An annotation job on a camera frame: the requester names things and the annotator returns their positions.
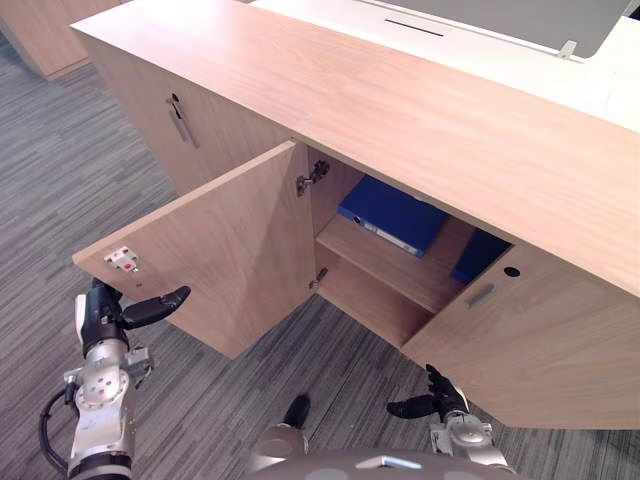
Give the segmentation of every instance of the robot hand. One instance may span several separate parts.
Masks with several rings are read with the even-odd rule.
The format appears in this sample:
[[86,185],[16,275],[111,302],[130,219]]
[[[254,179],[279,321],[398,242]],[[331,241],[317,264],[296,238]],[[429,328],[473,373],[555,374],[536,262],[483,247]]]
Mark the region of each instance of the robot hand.
[[427,365],[429,392],[403,402],[387,404],[396,417],[412,419],[438,412],[440,422],[431,425],[431,446],[435,453],[462,457],[512,473],[502,452],[496,448],[492,427],[469,413],[469,404],[461,390],[433,365]]
[[[191,290],[180,287],[122,310],[122,294],[94,279],[76,298],[76,332],[85,361],[65,372],[65,388],[40,415],[40,446],[45,458],[66,478],[128,479],[134,450],[135,389],[153,369],[146,348],[129,348],[125,330],[151,325],[175,312]],[[64,397],[78,423],[69,462],[49,444],[47,422],[53,404]]]
[[442,423],[450,413],[468,414],[469,405],[462,392],[457,390],[447,377],[443,377],[433,365],[427,365],[427,372],[431,381],[430,393],[403,402],[388,403],[387,412],[405,419],[426,417],[438,412]]

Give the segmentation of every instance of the floor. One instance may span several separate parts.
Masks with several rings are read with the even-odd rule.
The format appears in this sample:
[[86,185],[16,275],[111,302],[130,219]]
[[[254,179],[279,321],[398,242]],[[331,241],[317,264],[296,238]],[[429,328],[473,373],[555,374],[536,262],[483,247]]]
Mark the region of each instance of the floor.
[[[93,67],[47,83],[2,37],[0,169],[0,471],[5,480],[55,479],[36,424],[62,373],[82,359],[73,299],[89,279],[71,254],[175,193]],[[428,419],[384,409],[424,393],[422,369],[320,298],[235,361],[167,323],[135,337],[158,361],[139,390],[140,480],[241,478],[248,449],[302,391],[313,402],[314,450],[429,448]],[[60,411],[52,421],[61,452],[70,420]],[[532,479],[640,478],[640,432],[493,425],[509,462]]]

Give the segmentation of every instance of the blue folder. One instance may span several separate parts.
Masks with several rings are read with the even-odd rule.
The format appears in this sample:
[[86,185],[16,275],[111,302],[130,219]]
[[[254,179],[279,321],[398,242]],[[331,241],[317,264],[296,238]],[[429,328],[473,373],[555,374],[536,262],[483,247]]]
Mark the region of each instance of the blue folder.
[[417,257],[424,256],[448,214],[373,177],[342,201],[340,215]]

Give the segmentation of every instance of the cabinet hinge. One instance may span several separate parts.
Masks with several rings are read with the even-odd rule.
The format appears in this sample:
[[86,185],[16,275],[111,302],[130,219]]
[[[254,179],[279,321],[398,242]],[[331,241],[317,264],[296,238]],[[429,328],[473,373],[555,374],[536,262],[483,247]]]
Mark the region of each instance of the cabinet hinge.
[[309,290],[316,288],[318,285],[320,285],[320,280],[324,278],[324,276],[327,274],[328,271],[329,269],[327,267],[322,268],[322,270],[318,272],[318,275],[316,275],[316,278],[314,278],[309,282]]
[[318,181],[320,181],[320,179],[324,177],[327,172],[329,172],[330,168],[331,165],[329,165],[328,162],[325,162],[324,160],[318,160],[313,166],[313,171],[308,177],[303,177],[302,175],[300,175],[296,179],[296,190],[298,191],[298,196],[301,197],[302,195],[304,195],[304,192],[307,191],[307,187],[313,185],[314,183],[318,183]]

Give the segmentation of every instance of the cabinet handle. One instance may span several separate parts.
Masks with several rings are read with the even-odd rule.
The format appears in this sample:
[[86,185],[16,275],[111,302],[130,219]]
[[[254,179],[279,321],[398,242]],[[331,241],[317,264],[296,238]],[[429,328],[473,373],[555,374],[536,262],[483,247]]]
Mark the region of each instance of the cabinet handle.
[[169,104],[169,116],[171,117],[171,120],[173,120],[173,124],[176,126],[182,141],[191,143],[193,148],[198,148],[196,139],[193,137],[191,129],[189,128],[187,117],[180,106],[178,96],[175,93],[172,93],[171,96],[167,98],[167,103]]
[[471,310],[473,307],[477,307],[481,303],[485,302],[496,291],[496,286],[493,283],[486,285],[477,294],[475,294],[469,301],[467,301],[467,307]]

